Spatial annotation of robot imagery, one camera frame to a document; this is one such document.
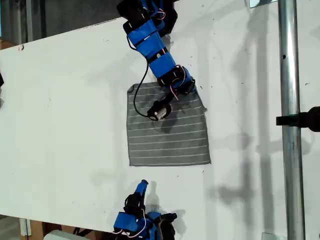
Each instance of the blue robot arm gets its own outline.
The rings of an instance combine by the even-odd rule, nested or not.
[[[114,234],[128,233],[128,238],[143,240],[174,240],[175,230],[172,222],[175,213],[145,213],[144,197],[148,182],[142,180],[133,194],[125,200],[124,212],[119,212],[114,222]]]
[[[139,115],[153,121],[159,121],[170,114],[170,102],[173,98],[178,99],[178,95],[187,95],[195,89],[193,77],[185,67],[176,64],[161,39],[171,32],[177,20],[178,15],[173,6],[175,1],[156,0],[156,2],[157,4],[153,0],[123,0],[117,6],[120,15],[128,20],[123,29],[128,42],[134,46],[130,47],[145,57],[158,84],[170,89],[167,96],[155,101],[147,111],[147,115],[144,115],[135,105],[136,95],[144,78],[138,86],[133,99],[135,110]]]

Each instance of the metal pole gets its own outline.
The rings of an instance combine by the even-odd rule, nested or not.
[[[296,0],[278,0],[282,115],[300,112]],[[283,168],[287,239],[305,240],[305,209],[301,130],[283,126]]]

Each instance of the white stripe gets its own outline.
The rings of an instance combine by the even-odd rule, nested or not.
[[[177,133],[168,133],[168,134],[158,134],[158,135],[147,135],[147,136],[129,136],[129,139],[133,139],[133,138],[146,138],[146,137],[158,137],[158,136],[169,136],[169,135],[179,135],[179,134],[193,134],[193,133],[199,133],[199,132],[203,132],[205,131],[205,129],[203,130],[198,130],[198,131],[187,131],[187,132],[177,132]]]
[[[194,154],[194,155],[180,155],[180,156],[137,156],[137,157],[130,157],[130,158],[131,159],[163,159],[163,158],[195,157],[195,156],[203,156],[203,155],[208,155],[208,153]]]
[[[183,124],[183,125],[159,126],[159,127],[150,127],[150,128],[143,128],[143,129],[133,129],[133,130],[128,130],[128,132],[142,131],[142,130],[149,130],[149,129],[167,129],[167,128],[184,127],[184,126],[190,126],[190,125],[196,125],[196,124],[203,124],[203,123],[202,122],[196,122],[196,123]]]
[[[196,140],[203,140],[203,139],[206,139],[206,138],[205,138],[205,137],[202,137],[202,138],[194,138],[194,139],[186,139],[186,140],[177,140],[177,141],[157,141],[157,142],[129,143],[129,145],[180,143],[180,142],[196,141]]]
[[[193,115],[193,116],[181,116],[181,117],[176,117],[176,118],[163,119],[163,120],[160,120],[160,121],[158,121],[158,122],[175,120],[175,119],[189,119],[189,118],[199,117],[199,116],[203,116],[203,115],[204,115],[204,114]],[[132,124],[146,124],[146,123],[150,123],[150,121],[132,122],[132,123],[128,123],[128,125],[132,125]]]
[[[191,101],[188,101],[188,102],[174,102],[174,103],[170,103],[170,105],[174,105],[174,104],[185,104],[185,103],[191,103],[191,102],[196,102],[198,101],[199,98],[197,98],[196,100],[191,100]],[[149,109],[151,108],[151,106],[147,106],[147,107],[137,107],[138,110],[142,110],[142,109]]]
[[[136,97],[144,97],[144,96],[150,96],[150,95],[159,95],[158,93],[150,93],[146,95],[137,95]]]
[[[160,86],[146,86],[146,87],[140,87],[139,90],[140,90],[140,89],[155,89],[155,88],[161,89]]]
[[[193,110],[193,109],[199,109],[199,108],[202,108],[202,106],[197,106],[197,107],[190,107],[190,108],[182,108],[182,109],[179,109],[179,110],[173,110],[171,111],[171,113],[173,112],[181,112],[181,111],[186,111],[186,110]],[[127,118],[134,118],[134,117],[139,117],[140,115],[133,115],[133,116],[128,116]]]
[[[170,103],[170,104],[187,104],[187,103],[191,103],[191,102],[195,102],[195,101],[198,101],[199,98],[197,98],[196,100],[190,100],[190,101],[179,101],[179,102],[174,102],[174,103]],[[139,104],[139,103],[151,103],[155,101],[154,100],[151,100],[151,101],[136,101],[135,104]]]
[[[208,145],[203,146],[191,146],[191,147],[180,147],[180,148],[165,148],[165,149],[149,149],[149,150],[131,150],[130,152],[149,152],[149,151],[165,151],[165,150],[181,150],[181,149],[199,149],[207,147]]]
[[[210,161],[201,161],[201,162],[178,162],[178,163],[135,163],[132,166],[181,166],[181,165],[191,165],[191,164],[204,164],[210,163]]]
[[[202,106],[197,106],[197,107],[194,107],[194,108],[182,108],[182,109],[179,109],[179,110],[174,110],[174,111],[171,111],[171,112],[180,112],[180,111],[184,111],[184,110],[192,110],[192,109],[199,109],[199,108],[202,108]]]

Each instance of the white table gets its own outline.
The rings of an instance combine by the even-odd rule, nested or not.
[[[116,19],[0,51],[0,214],[112,231],[146,179],[147,209],[176,211],[177,239],[286,235],[277,4],[175,5],[170,51],[208,109],[212,164],[129,167],[126,92],[146,62]],[[299,2],[302,111],[320,104],[319,12],[319,1]],[[155,81],[151,72],[146,81]],[[314,240],[320,135],[303,130],[302,138],[306,235]]]

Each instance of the striped cloth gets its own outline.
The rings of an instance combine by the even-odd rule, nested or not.
[[[137,114],[133,99],[138,84],[127,92],[127,139],[130,166],[189,166],[210,164],[205,108],[197,93],[174,99],[170,115],[151,121]],[[156,82],[143,83],[135,103],[146,114],[165,96]]]

